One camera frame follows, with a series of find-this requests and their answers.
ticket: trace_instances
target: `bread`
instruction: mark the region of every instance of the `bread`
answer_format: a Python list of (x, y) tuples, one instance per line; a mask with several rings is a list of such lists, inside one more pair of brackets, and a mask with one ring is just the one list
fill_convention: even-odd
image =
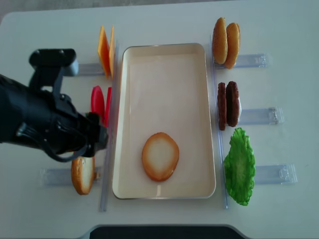
[(226, 87), (227, 123), (235, 127), (239, 120), (241, 106), (236, 82), (230, 81)]
[(225, 93), (225, 83), (218, 84), (218, 95), (217, 95), (217, 103), (218, 103), (218, 115), (219, 115), (219, 129), (225, 130), (226, 128), (226, 93)]
[(78, 157), (72, 161), (71, 177), (76, 192), (80, 195), (90, 193), (95, 170), (95, 158)]
[(166, 133), (153, 134), (145, 143), (142, 163), (146, 174), (154, 181), (165, 181), (174, 172), (179, 159), (179, 148)]
[(234, 67), (237, 56), (239, 53), (240, 47), (240, 29), (239, 25), (236, 23), (231, 23), (226, 28), (227, 31), (227, 44), (228, 44), (228, 53), (224, 66), (227, 69)]
[(221, 17), (217, 20), (213, 32), (213, 55), (218, 64), (224, 64), (227, 58), (227, 32), (226, 20)]

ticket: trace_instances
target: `table surface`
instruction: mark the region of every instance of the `table surface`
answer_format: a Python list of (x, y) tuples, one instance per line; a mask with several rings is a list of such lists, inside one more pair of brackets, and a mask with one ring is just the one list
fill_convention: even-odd
[[(72, 187), (41, 188), (40, 168), (68, 168), (43, 152), (0, 145), (0, 238), (78, 238), (103, 225), (229, 225), (250, 238), (318, 238), (317, 146), (319, 88), (319, 1), (225, 1), (130, 6), (7, 15), (0, 25), (0, 73), (28, 84), (28, 64), (37, 48), (74, 48), (80, 63), (98, 61), (98, 34), (115, 26), (120, 55), (129, 46), (198, 42), (208, 51), (216, 20), (226, 17), (241, 28), (240, 54), (269, 53), (266, 69), (233, 69), (218, 82), (238, 83), (244, 109), (282, 107), (285, 123), (245, 126), (257, 165), (294, 163), (298, 183), (256, 185), (250, 204), (230, 200), (223, 208), (217, 150), (217, 187), (201, 200), (118, 200), (111, 192), (108, 211), (99, 213), (101, 188), (79, 196)], [(80, 112), (90, 106), (91, 89), (111, 82), (103, 77), (65, 78), (62, 91)], [(227, 153), (233, 128), (223, 133)], [(97, 155), (102, 165), (105, 152)]]

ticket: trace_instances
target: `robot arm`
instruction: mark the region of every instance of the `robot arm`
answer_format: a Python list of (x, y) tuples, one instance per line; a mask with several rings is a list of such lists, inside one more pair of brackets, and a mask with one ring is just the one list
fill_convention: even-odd
[[(73, 49), (35, 51), (29, 87), (0, 75), (0, 142), (39, 148), (60, 162), (92, 157), (106, 147), (107, 129), (97, 114), (79, 114), (69, 96), (60, 94), (63, 76), (78, 71)], [(43, 87), (52, 87), (52, 92)], [(70, 157), (59, 154), (74, 151)]]

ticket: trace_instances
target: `bottom bun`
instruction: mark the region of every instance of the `bottom bun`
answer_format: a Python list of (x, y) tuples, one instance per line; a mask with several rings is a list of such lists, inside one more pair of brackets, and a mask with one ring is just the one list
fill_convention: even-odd
[(166, 133), (153, 134), (145, 143), (142, 163), (146, 174), (154, 181), (165, 181), (174, 172), (179, 159), (175, 141)]
[(240, 28), (236, 23), (231, 23), (226, 28), (228, 53), (224, 66), (231, 69), (236, 64), (237, 56), (240, 48)]
[(94, 180), (94, 169), (95, 157), (80, 156), (72, 161), (72, 184), (78, 194), (87, 195), (90, 193)]

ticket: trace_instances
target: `bread slice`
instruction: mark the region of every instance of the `bread slice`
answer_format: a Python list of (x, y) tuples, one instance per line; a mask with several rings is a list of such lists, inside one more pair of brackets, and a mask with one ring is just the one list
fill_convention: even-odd
[(231, 23), (226, 28), (227, 31), (227, 44), (228, 53), (224, 66), (227, 69), (234, 67), (240, 47), (240, 29), (239, 25), (236, 23)]
[(153, 134), (145, 143), (142, 163), (146, 174), (154, 181), (165, 181), (174, 172), (179, 159), (179, 148), (166, 133)]
[(72, 161), (72, 184), (78, 194), (87, 195), (90, 193), (95, 176), (94, 170), (95, 157), (80, 156)]
[(225, 83), (218, 84), (218, 95), (217, 95), (217, 103), (218, 103), (218, 115), (219, 115), (219, 129), (225, 130), (226, 128), (226, 116), (227, 116), (227, 108), (226, 108), (226, 89)]
[(213, 55), (218, 64), (224, 64), (227, 58), (226, 20), (221, 17), (217, 20), (213, 32)]

